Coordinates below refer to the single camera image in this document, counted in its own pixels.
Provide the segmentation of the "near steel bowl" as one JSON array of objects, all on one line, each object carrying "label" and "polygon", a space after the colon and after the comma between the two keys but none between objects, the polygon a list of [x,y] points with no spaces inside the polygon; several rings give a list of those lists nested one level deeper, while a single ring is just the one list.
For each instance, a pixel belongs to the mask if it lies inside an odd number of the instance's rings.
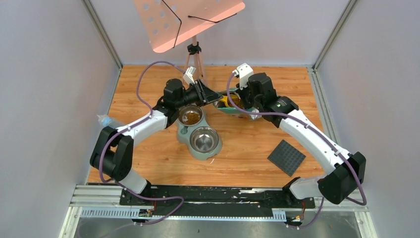
[{"label": "near steel bowl", "polygon": [[217,132],[208,126],[196,128],[190,135],[190,144],[195,151],[209,153],[213,151],[219,143]]}]

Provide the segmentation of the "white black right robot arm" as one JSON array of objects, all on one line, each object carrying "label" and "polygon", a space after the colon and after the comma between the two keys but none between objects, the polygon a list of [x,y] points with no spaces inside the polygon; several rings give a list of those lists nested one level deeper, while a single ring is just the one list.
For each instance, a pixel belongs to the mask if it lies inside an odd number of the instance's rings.
[{"label": "white black right robot arm", "polygon": [[255,111],[238,108],[239,111],[260,116],[297,140],[321,165],[324,175],[296,178],[289,182],[283,192],[284,203],[295,207],[304,198],[322,197],[333,204],[347,199],[365,206],[367,198],[362,188],[366,158],[360,152],[354,154],[339,146],[318,129],[286,96],[277,95],[271,79],[265,73],[248,73],[241,76],[233,71],[226,87],[238,77],[235,91],[244,105]]}]

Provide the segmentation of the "dark grey studded plate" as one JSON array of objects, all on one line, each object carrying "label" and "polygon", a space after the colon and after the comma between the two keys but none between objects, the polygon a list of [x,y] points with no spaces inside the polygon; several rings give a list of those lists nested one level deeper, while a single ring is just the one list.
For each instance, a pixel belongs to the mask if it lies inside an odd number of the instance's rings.
[{"label": "dark grey studded plate", "polygon": [[287,141],[282,140],[267,159],[288,176],[292,176],[306,156]]}]

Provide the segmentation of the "yellow plastic scoop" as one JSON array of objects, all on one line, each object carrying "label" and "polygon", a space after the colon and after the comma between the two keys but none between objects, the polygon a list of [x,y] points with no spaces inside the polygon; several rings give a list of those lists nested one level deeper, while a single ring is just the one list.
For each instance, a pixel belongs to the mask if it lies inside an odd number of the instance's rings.
[{"label": "yellow plastic scoop", "polygon": [[216,108],[229,108],[229,102],[228,102],[228,98],[226,95],[223,95],[221,99],[218,99],[215,103],[214,103]]}]

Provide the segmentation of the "green double pet bowl stand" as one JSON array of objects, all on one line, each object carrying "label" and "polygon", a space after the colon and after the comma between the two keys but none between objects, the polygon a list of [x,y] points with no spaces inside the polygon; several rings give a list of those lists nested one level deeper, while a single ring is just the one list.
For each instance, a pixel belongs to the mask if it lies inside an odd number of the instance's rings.
[{"label": "green double pet bowl stand", "polygon": [[188,147],[195,159],[205,161],[220,153],[222,140],[199,106],[182,107],[176,125],[177,140]]}]

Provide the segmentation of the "pink music stand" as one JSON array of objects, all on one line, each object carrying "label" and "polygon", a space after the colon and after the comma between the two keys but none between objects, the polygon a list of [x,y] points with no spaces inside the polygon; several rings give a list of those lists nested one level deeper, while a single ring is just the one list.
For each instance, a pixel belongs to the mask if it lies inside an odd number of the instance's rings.
[{"label": "pink music stand", "polygon": [[164,53],[245,8],[242,0],[135,0],[151,48]]}]

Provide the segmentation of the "green dog food bag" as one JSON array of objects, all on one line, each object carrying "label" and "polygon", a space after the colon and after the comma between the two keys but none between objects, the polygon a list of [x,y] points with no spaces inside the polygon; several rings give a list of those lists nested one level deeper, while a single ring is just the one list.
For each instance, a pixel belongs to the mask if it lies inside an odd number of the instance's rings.
[{"label": "green dog food bag", "polygon": [[[226,90],[225,91],[219,91],[219,93],[227,96]],[[250,109],[244,109],[243,108],[243,105],[241,103],[240,98],[237,96],[237,94],[235,94],[235,89],[234,88],[230,88],[229,93],[230,93],[232,101],[234,102],[234,104],[237,107],[239,107],[242,110],[248,111],[248,112],[257,112],[257,109],[255,109],[255,108],[250,108]],[[228,100],[228,102],[229,102],[229,105],[230,105],[229,108],[216,108],[215,105],[214,105],[215,102],[213,102],[212,104],[217,110],[219,110],[222,113],[225,113],[227,115],[235,116],[235,117],[238,117],[238,118],[249,118],[251,120],[257,120],[257,119],[262,118],[262,116],[260,116],[260,115],[250,115],[250,114],[244,113],[241,110],[238,110],[236,107],[234,107],[229,100]]]}]

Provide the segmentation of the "clear blue water bottle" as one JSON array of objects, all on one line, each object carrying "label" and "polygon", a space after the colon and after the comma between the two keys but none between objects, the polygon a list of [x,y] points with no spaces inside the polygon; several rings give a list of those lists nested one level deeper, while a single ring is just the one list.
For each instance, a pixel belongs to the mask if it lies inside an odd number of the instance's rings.
[{"label": "clear blue water bottle", "polygon": [[124,126],[125,124],[116,118],[110,117],[109,115],[97,115],[98,122],[102,127],[111,127],[111,128],[118,128]]}]

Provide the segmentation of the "brown kibble in far bowl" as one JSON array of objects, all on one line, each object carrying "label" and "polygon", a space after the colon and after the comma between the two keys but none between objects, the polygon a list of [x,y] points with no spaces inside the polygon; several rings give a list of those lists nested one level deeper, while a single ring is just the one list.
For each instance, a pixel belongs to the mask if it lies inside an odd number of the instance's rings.
[{"label": "brown kibble in far bowl", "polygon": [[194,125],[197,124],[200,120],[201,120],[201,114],[197,113],[197,112],[193,112],[193,111],[189,111],[186,112],[182,117],[181,117],[181,122],[184,125]]}]

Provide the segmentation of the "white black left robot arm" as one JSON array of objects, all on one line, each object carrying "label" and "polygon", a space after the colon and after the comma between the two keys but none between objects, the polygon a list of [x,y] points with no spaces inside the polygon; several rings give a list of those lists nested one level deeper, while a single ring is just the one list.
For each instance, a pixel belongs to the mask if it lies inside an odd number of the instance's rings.
[{"label": "white black left robot arm", "polygon": [[148,204],[152,198],[152,192],[147,188],[150,183],[132,168],[134,147],[174,124],[183,107],[203,107],[222,97],[200,80],[188,88],[180,79],[168,80],[163,95],[150,113],[130,124],[118,128],[106,126],[100,131],[90,165],[98,169],[100,175],[107,175],[120,186],[133,191],[132,197],[138,204]]}]

